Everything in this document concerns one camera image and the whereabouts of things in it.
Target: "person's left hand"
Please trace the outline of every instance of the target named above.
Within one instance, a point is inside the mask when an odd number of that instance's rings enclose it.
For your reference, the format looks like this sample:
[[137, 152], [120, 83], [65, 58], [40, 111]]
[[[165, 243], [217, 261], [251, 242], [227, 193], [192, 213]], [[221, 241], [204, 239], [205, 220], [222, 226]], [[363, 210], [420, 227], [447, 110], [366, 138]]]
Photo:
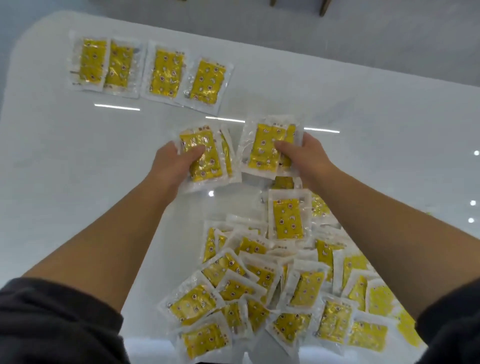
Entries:
[[180, 184], [189, 173], [190, 165], [200, 158], [204, 151], [205, 146], [196, 146], [178, 155], [175, 144], [168, 142], [157, 150], [152, 169], [145, 180], [158, 186], [161, 197], [169, 204], [177, 196]]

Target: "gray tile floor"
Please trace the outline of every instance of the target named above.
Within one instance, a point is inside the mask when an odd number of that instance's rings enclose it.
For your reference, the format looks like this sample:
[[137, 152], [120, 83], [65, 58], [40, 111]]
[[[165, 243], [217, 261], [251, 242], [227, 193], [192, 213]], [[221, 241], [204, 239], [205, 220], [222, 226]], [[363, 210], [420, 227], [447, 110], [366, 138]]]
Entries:
[[23, 31], [69, 9], [343, 62], [480, 85], [480, 1], [2, 0], [0, 104]]

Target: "table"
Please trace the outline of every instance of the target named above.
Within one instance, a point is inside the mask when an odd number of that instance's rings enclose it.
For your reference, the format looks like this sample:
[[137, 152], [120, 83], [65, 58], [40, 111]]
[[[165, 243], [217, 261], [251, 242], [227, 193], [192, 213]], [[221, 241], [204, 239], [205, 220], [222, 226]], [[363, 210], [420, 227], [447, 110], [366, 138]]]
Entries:
[[[1, 284], [123, 197], [175, 129], [206, 117], [144, 99], [66, 90], [70, 29], [161, 40], [230, 59], [236, 68], [220, 117], [303, 113], [309, 127], [340, 131], [312, 131], [340, 168], [480, 235], [478, 209], [469, 204], [478, 198], [480, 89], [58, 12], [28, 29], [11, 54], [0, 118]], [[226, 122], [236, 144], [243, 124]], [[126, 338], [165, 337], [155, 305], [192, 273], [202, 220], [227, 212], [252, 216], [256, 193], [231, 185], [213, 198], [206, 192], [182, 196], [169, 207], [123, 309]]]

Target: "black sleeve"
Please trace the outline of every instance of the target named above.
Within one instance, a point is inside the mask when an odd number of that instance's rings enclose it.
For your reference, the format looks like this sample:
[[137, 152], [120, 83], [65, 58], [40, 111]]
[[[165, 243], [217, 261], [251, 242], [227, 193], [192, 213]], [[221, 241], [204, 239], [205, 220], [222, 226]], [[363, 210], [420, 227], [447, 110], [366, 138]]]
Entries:
[[0, 363], [128, 363], [122, 322], [88, 294], [13, 279], [0, 290]]
[[480, 363], [480, 279], [428, 307], [416, 329], [429, 345], [420, 363]]

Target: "forearm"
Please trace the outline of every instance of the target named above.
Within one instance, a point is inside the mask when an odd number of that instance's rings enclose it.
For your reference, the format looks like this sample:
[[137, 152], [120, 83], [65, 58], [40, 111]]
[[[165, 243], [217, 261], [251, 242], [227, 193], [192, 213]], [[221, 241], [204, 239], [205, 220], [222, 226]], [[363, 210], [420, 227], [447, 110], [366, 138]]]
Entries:
[[413, 317], [480, 276], [478, 239], [332, 166], [315, 188]]
[[147, 177], [24, 277], [74, 287], [120, 311], [168, 204], [155, 182]]

